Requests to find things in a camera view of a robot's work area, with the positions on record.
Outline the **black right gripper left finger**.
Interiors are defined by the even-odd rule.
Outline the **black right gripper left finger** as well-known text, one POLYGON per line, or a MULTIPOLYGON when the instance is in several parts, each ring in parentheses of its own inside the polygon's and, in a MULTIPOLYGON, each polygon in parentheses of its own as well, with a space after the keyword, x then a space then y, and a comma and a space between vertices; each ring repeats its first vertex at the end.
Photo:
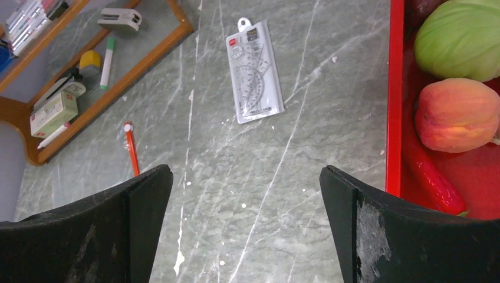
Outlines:
POLYGON ((1 223, 2 282, 148 282, 173 184, 169 166, 1 223))

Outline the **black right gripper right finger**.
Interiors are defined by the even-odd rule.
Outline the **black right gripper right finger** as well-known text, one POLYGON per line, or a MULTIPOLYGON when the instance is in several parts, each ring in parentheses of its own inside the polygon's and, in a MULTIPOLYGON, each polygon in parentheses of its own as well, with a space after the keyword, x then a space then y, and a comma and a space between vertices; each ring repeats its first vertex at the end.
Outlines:
POLYGON ((344 282, 499 281, 499 220, 424 208, 334 166, 319 181, 344 282))

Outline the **clear zip bag orange zipper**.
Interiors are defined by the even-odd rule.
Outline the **clear zip bag orange zipper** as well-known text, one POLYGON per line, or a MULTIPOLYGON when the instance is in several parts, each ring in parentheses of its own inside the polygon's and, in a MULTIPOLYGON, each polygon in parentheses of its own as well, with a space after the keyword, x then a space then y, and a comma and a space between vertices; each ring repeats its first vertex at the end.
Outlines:
POLYGON ((132 165, 132 168, 134 171, 134 175, 138 176, 140 174, 140 169, 139 169, 139 163, 138 163, 138 159, 137 159, 136 147, 135 147, 135 143, 134 143, 133 125, 131 122, 128 121, 124 124, 124 131, 126 133, 129 156, 130 156, 131 165, 132 165))

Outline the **orange peach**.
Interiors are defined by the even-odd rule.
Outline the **orange peach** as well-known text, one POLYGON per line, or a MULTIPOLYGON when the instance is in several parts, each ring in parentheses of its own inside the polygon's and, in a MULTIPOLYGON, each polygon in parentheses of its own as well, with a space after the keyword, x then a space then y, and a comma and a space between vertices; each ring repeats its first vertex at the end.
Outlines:
POLYGON ((414 116, 417 135, 427 148, 463 153, 499 144, 499 95, 479 81, 448 78, 424 87, 414 116))

